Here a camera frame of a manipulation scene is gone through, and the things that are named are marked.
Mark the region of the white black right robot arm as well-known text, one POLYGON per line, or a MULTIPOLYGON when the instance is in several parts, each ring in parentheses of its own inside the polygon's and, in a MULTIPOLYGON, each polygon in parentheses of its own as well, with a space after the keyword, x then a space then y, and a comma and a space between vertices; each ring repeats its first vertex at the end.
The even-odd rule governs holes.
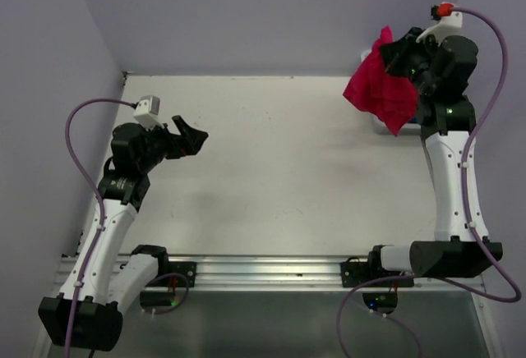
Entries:
POLYGON ((368 255, 370 283, 384 286, 396 273, 423 278, 474 278, 503 255, 480 214, 474 171, 474 106, 465 95, 478 62, 478 46, 463 36, 438 39, 411 28, 381 46, 388 75, 409 80, 418 93, 416 119, 436 199, 431 241, 374 246, 368 255))

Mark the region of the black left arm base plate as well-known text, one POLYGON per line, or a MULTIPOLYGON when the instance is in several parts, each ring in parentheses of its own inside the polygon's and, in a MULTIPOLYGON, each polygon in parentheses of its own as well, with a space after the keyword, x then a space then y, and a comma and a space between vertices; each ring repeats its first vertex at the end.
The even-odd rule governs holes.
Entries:
MULTIPOLYGON (((166 267, 166 273, 179 273, 184 276, 188 282, 189 287, 195 286, 195 280, 197 275, 197 262, 194 261, 169 261, 166 267)), ((181 281, 175 276, 168 277, 163 285, 169 288, 185 287, 184 281, 181 281)))

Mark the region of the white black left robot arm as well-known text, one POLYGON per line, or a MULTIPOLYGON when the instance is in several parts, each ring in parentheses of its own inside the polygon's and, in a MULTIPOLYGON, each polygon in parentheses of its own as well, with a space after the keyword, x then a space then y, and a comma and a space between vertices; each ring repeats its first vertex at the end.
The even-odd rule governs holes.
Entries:
POLYGON ((149 172, 165 159, 197 155, 209 135, 172 118, 166 125, 144 128, 125 123, 113 129, 112 155, 97 188, 98 204, 74 268, 55 297, 42 299, 38 314, 52 344, 90 351, 111 351, 122 331, 124 315, 149 283, 170 278, 168 253, 162 246, 138 246, 115 273, 119 251, 150 188, 149 172))

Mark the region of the pink red t shirt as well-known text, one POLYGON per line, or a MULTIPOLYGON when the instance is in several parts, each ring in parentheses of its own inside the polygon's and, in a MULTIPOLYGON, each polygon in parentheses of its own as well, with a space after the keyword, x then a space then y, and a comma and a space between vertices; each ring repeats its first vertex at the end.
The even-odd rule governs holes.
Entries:
POLYGON ((391 28, 385 26, 371 52, 349 79, 343 96, 357 110, 374 114, 387 125, 400 127, 415 117, 418 93, 408 79, 385 73, 380 46, 391 42, 391 28))

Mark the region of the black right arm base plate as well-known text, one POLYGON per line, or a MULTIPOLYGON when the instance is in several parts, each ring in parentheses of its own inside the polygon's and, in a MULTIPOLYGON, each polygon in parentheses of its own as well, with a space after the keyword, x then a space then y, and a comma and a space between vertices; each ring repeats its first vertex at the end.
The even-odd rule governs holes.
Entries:
POLYGON ((349 257, 339 263, 339 268, 343 288, 353 288, 372 280, 369 264, 364 258, 349 257))

